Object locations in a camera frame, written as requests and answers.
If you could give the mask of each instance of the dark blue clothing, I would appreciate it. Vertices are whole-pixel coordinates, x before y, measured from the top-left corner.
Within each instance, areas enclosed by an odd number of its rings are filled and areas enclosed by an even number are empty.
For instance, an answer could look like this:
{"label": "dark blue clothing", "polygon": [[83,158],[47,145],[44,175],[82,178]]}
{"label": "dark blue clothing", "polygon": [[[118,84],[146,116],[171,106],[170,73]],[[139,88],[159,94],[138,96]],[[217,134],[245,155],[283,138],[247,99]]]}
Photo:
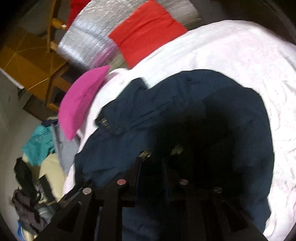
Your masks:
{"label": "dark blue clothing", "polygon": [[99,127],[75,158],[75,179],[103,187],[135,157],[151,151],[141,169],[136,208],[123,210],[123,240],[158,240],[166,216],[160,160],[180,144],[170,167],[196,186],[238,201],[263,231],[274,153],[269,120],[258,93],[211,70],[184,71],[151,89],[133,80],[101,110]]}

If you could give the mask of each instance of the wooden furniture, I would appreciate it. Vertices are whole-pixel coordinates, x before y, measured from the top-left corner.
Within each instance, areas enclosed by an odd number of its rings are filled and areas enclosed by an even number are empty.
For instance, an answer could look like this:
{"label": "wooden furniture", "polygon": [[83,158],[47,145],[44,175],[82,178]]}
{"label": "wooden furniture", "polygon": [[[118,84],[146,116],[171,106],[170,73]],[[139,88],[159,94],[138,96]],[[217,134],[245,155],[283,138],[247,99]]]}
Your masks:
{"label": "wooden furniture", "polygon": [[[48,52],[55,52],[58,47],[58,43],[54,40],[54,35],[57,29],[67,30],[67,25],[62,20],[59,20],[58,11],[61,5],[61,0],[52,0],[52,5],[49,14],[49,21],[47,26],[46,46]],[[61,78],[61,75],[69,69],[69,63],[65,62],[51,77],[49,80],[48,92],[46,95],[46,105],[48,108],[58,111],[59,107],[54,102],[53,93],[55,89],[60,89],[63,92],[67,92],[71,87],[71,84]]]}
{"label": "wooden furniture", "polygon": [[15,28],[0,50],[0,68],[44,102],[52,76],[65,63],[57,53],[47,51],[46,40],[22,28]]}

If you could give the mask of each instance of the white wall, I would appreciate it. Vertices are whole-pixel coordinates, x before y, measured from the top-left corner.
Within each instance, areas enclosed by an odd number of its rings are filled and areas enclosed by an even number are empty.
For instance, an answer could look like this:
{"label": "white wall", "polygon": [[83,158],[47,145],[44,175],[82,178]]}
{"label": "white wall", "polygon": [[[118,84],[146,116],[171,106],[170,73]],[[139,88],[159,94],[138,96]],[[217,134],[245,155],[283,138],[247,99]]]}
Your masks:
{"label": "white wall", "polygon": [[17,236],[18,215],[10,200],[18,183],[13,171],[16,159],[22,156],[22,147],[40,121],[22,109],[17,88],[0,73],[0,118],[6,119],[0,129],[0,212],[12,233]]}

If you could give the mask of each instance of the magenta pillow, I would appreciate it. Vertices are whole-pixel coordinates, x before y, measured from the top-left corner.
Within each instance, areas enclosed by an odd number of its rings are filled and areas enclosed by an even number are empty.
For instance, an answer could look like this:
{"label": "magenta pillow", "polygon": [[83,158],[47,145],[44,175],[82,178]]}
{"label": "magenta pillow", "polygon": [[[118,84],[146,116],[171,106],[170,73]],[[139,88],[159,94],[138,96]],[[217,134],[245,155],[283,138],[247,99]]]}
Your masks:
{"label": "magenta pillow", "polygon": [[80,128],[98,88],[110,66],[91,69],[80,76],[66,93],[59,107],[59,123],[68,140]]}

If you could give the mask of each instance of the red fabric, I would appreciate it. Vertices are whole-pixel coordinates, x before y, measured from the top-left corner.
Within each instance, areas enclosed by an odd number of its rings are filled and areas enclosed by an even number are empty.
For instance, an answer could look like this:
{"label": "red fabric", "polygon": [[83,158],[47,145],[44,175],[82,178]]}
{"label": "red fabric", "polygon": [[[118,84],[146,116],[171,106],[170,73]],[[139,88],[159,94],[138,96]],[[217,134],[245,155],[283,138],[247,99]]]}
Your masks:
{"label": "red fabric", "polygon": [[90,0],[72,0],[70,2],[70,14],[68,16],[67,28],[71,26],[80,11],[90,2]]}
{"label": "red fabric", "polygon": [[154,50],[183,35],[187,29],[156,1],[142,4],[109,35],[127,65],[133,68]]}

